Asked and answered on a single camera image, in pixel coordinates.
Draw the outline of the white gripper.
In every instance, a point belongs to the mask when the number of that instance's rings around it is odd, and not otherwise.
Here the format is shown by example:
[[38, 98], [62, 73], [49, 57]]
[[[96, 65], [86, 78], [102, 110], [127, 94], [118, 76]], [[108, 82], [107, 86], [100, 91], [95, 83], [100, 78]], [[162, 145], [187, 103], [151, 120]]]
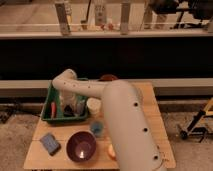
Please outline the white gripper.
[[76, 116], [81, 116], [84, 113], [85, 101], [80, 100], [76, 93], [61, 90], [59, 93], [59, 99], [61, 107], [64, 108], [63, 114], [66, 117], [74, 116], [74, 112], [72, 109], [76, 109]]

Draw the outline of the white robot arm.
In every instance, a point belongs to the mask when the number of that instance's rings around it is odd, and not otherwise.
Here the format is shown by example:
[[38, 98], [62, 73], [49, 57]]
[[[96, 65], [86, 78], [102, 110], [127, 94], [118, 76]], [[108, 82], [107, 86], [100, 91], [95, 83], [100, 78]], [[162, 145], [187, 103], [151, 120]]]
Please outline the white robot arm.
[[120, 171], [167, 171], [142, 110], [140, 91], [125, 80], [80, 81], [67, 69], [52, 80], [60, 91], [101, 100]]

